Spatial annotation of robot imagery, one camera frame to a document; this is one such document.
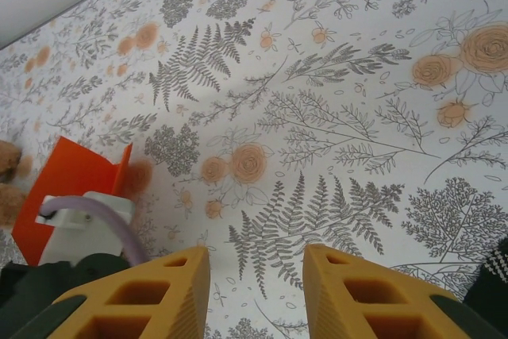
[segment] dark green fabric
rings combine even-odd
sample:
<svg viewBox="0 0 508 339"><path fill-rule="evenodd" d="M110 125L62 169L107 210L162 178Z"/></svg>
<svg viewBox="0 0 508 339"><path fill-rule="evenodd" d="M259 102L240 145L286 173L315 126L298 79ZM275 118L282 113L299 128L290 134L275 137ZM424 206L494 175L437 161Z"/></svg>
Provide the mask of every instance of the dark green fabric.
<svg viewBox="0 0 508 339"><path fill-rule="evenodd" d="M54 305L49 305L14 334L12 339L45 339L87 300L84 295L75 295Z"/></svg>
<svg viewBox="0 0 508 339"><path fill-rule="evenodd" d="M82 259L74 268L60 261L30 269L14 284L14 294L0 308L0 338L12 337L65 291L127 268L129 264L121 257L99 253Z"/></svg>

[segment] fern leaf illustration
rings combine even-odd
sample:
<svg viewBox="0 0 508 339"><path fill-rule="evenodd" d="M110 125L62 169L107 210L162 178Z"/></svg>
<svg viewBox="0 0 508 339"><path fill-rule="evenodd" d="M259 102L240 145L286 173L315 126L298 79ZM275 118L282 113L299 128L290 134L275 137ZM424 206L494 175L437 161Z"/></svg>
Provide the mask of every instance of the fern leaf illustration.
<svg viewBox="0 0 508 339"><path fill-rule="evenodd" d="M317 184L315 195L308 205L310 210L307 211L307 216L305 216L308 221L307 227L311 230L320 229L329 222L328 189L325 178L320 175Z"/></svg>
<svg viewBox="0 0 508 339"><path fill-rule="evenodd" d="M190 40L180 37L176 50L166 64L159 62L157 73L150 73L154 103L162 93L164 105L169 110L171 93L179 97L198 101L191 92L193 84L200 87L212 87L220 91L221 87L214 72L231 76L225 58L233 58L240 63L240 54L235 44L245 45L242 36L250 35L253 19L243 24L226 23L227 33L222 36L221 27L216 25L212 36L212 28L208 25L199 40L199 29L196 27Z"/></svg>
<svg viewBox="0 0 508 339"><path fill-rule="evenodd" d="M231 225L229 226L229 240L234 242L234 248L237 251L238 274L240 280L242 280L251 245L249 242L242 242L237 230Z"/></svg>
<svg viewBox="0 0 508 339"><path fill-rule="evenodd" d="M351 229L343 222L330 225L323 232L323 240L329 243L335 249L339 249L346 253L362 256L361 251L352 239Z"/></svg>
<svg viewBox="0 0 508 339"><path fill-rule="evenodd" d="M375 250L378 251L379 254L384 254L383 244L381 244L381 239L379 235L374 229L374 226L371 223L371 219L366 214L354 214L348 221L348 224L352 224L355 222L356 224L353 226L352 231L356 232L356 236L359 237L364 235L365 241L368 241L374 246Z"/></svg>
<svg viewBox="0 0 508 339"><path fill-rule="evenodd" d="M335 190L333 192L333 197L330 202L330 218L332 220L339 220L347 218L351 214L351 207L346 202L344 197L344 191L342 190L341 181L334 176L335 179Z"/></svg>
<svg viewBox="0 0 508 339"><path fill-rule="evenodd" d="M251 250L251 260L254 266L257 284L260 287L261 294L267 299L267 292L264 289L264 273L266 272L267 255L265 253L265 242L254 242Z"/></svg>
<svg viewBox="0 0 508 339"><path fill-rule="evenodd" d="M298 272L294 262L291 261L293 258L291 241L285 238L274 240L273 244L268 246L267 254L271 254L271 256L268 257L269 261L276 261L270 266L273 268L280 268L278 278L282 276L284 278L284 282L289 280L291 286L303 290L303 282L300 277L298 277Z"/></svg>
<svg viewBox="0 0 508 339"><path fill-rule="evenodd" d="M279 236L279 215L284 201L284 185L281 181L275 183L275 189L268 204L263 208L256 220L252 220L256 235L261 239L271 239Z"/></svg>
<svg viewBox="0 0 508 339"><path fill-rule="evenodd" d="M250 240L252 235L251 219L242 210L241 211L241 237L243 240Z"/></svg>
<svg viewBox="0 0 508 339"><path fill-rule="evenodd" d="M282 211L279 223L279 228L290 236L301 233L305 229L302 208L304 192L305 178L302 172L300 172L298 184L287 202L288 206L284 207Z"/></svg>

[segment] flower drawing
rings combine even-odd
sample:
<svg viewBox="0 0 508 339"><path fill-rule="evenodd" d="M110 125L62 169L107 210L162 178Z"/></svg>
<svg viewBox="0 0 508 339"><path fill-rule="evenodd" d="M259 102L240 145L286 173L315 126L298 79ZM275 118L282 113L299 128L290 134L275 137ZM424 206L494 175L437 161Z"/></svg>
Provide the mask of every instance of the flower drawing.
<svg viewBox="0 0 508 339"><path fill-rule="evenodd" d="M243 184L252 184L263 176L267 158L259 144L245 144L235 150L229 166L235 180Z"/></svg>
<svg viewBox="0 0 508 339"><path fill-rule="evenodd" d="M201 166L201 176L207 184L216 183L224 178L228 171L228 164L217 156L205 160Z"/></svg>
<svg viewBox="0 0 508 339"><path fill-rule="evenodd" d="M508 24L479 28L461 46L464 64L471 71L498 73L508 69Z"/></svg>
<svg viewBox="0 0 508 339"><path fill-rule="evenodd" d="M156 23L143 25L136 33L136 46L139 49L150 48L157 40L159 26Z"/></svg>
<svg viewBox="0 0 508 339"><path fill-rule="evenodd" d="M435 87L448 82L461 67L461 61L452 57L444 55L425 56L414 64L413 78L416 83L427 87Z"/></svg>
<svg viewBox="0 0 508 339"><path fill-rule="evenodd" d="M471 106L466 106L462 102L450 102L439 109L437 121L441 126L453 128L461 122L466 121L466 115Z"/></svg>

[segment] orange plastic piece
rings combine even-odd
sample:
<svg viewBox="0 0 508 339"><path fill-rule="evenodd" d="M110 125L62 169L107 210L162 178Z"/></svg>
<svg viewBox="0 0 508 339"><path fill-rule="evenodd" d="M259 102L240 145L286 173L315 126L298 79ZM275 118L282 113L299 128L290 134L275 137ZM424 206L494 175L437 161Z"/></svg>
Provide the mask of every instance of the orange plastic piece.
<svg viewBox="0 0 508 339"><path fill-rule="evenodd" d="M88 191L118 196L132 150L124 150L119 164L61 137L48 162L26 198L13 228L13 238L29 265L37 266L53 232L49 225L37 224L36 216L46 195L83 195Z"/></svg>
<svg viewBox="0 0 508 339"><path fill-rule="evenodd" d="M209 291L208 249L189 248L61 295L87 300L49 338L203 338Z"/></svg>
<svg viewBox="0 0 508 339"><path fill-rule="evenodd" d="M307 245L303 282L313 339L469 337L429 298L448 291L324 245Z"/></svg>

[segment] orange rose illustration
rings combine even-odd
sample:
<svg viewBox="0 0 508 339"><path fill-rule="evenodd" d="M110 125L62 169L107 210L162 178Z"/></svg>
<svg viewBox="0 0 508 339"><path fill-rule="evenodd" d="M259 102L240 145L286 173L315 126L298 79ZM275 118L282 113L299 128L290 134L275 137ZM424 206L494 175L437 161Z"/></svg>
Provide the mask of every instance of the orange rose illustration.
<svg viewBox="0 0 508 339"><path fill-rule="evenodd" d="M443 127L457 127L466 119L466 113L469 109L470 106L465 106L462 102L450 102L439 109L437 121Z"/></svg>
<svg viewBox="0 0 508 339"><path fill-rule="evenodd" d="M120 41L120 44L118 45L118 54L120 56L127 56L130 51L134 48L136 45L136 41L132 37L126 37Z"/></svg>
<svg viewBox="0 0 508 339"><path fill-rule="evenodd" d="M37 66L42 67L44 64L48 62L49 53L51 52L51 48L49 46L45 46L40 49L39 53L37 53Z"/></svg>
<svg viewBox="0 0 508 339"><path fill-rule="evenodd" d="M189 191L182 191L180 201L186 209L192 208L192 195Z"/></svg>
<svg viewBox="0 0 508 339"><path fill-rule="evenodd" d="M152 173L153 166L148 160L142 159L132 162L125 174L122 194L127 198L132 198L146 190L152 180Z"/></svg>
<svg viewBox="0 0 508 339"><path fill-rule="evenodd" d="M208 218L221 217L222 203L218 200L206 202L205 212Z"/></svg>
<svg viewBox="0 0 508 339"><path fill-rule="evenodd" d="M201 176L203 180L210 183L216 183L222 180L228 172L228 164L217 156L212 156L203 162L201 166Z"/></svg>
<svg viewBox="0 0 508 339"><path fill-rule="evenodd" d="M143 25L136 33L136 46L139 49L148 49L156 42L159 26L156 23Z"/></svg>
<svg viewBox="0 0 508 339"><path fill-rule="evenodd" d="M255 183L267 167L267 158L258 144L245 144L233 153L230 171L240 183Z"/></svg>
<svg viewBox="0 0 508 339"><path fill-rule="evenodd" d="M127 72L127 69L129 69L129 65L127 64L120 65L117 69L117 75L118 76L124 75Z"/></svg>
<svg viewBox="0 0 508 339"><path fill-rule="evenodd" d="M416 83L435 87L447 82L461 68L458 59L444 55L425 56L413 65L413 78Z"/></svg>
<svg viewBox="0 0 508 339"><path fill-rule="evenodd" d="M473 31L462 43L468 69L497 73L508 69L508 25L491 25Z"/></svg>
<svg viewBox="0 0 508 339"><path fill-rule="evenodd" d="M25 73L29 73L35 67L35 59L30 59L25 64Z"/></svg>

